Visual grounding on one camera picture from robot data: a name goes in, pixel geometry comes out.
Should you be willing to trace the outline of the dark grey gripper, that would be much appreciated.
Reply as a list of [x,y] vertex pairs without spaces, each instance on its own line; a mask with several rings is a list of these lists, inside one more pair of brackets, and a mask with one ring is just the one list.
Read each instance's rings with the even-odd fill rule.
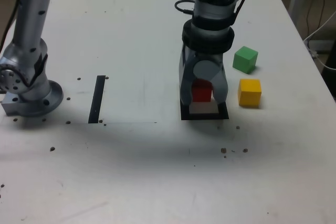
[[217,104],[226,102],[228,83],[223,54],[204,54],[183,47],[179,63],[179,91],[183,105],[192,103],[192,84],[198,88],[212,86],[213,97]]

